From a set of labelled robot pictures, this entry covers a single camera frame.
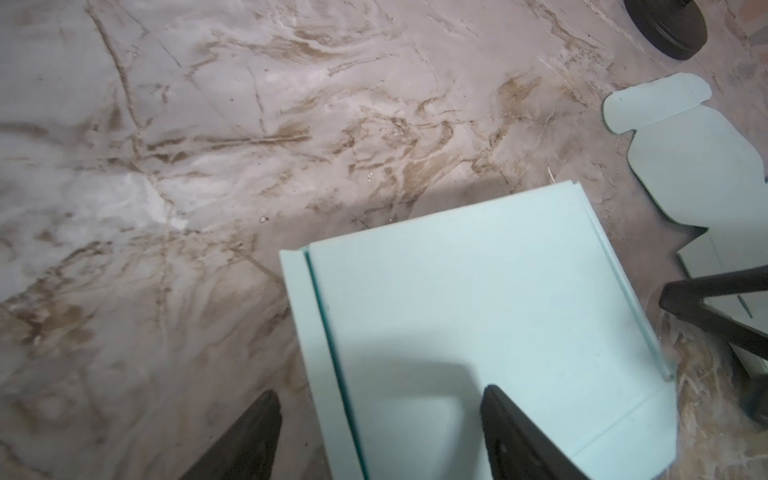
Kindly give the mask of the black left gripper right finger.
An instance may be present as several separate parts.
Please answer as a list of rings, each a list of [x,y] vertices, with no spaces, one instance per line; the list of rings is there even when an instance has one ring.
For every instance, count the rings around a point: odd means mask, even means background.
[[[480,415],[493,479],[588,479],[497,385],[485,387]]]

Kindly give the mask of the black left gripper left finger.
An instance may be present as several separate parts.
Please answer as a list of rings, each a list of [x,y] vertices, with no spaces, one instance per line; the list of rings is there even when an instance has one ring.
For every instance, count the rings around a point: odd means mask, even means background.
[[[181,479],[269,479],[281,427],[279,397],[267,390]]]

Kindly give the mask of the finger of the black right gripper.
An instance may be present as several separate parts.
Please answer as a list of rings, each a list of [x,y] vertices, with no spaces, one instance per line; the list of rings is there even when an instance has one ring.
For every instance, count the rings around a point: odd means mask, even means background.
[[[708,299],[766,291],[767,267],[761,266],[669,282],[662,289],[659,306],[679,320],[767,359],[765,331],[749,326],[706,303]]]

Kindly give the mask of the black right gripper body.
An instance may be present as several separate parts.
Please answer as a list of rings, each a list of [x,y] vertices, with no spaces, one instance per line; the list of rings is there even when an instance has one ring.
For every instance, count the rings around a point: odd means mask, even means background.
[[[753,422],[766,428],[768,423],[768,377],[761,374],[751,378],[742,396],[742,409]]]

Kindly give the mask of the mint paper box sheet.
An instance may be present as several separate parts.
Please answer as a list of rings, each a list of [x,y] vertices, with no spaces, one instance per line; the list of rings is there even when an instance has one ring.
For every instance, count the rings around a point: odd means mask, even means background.
[[[494,384],[592,479],[677,453],[672,367],[567,181],[284,250],[336,479],[487,479]]]

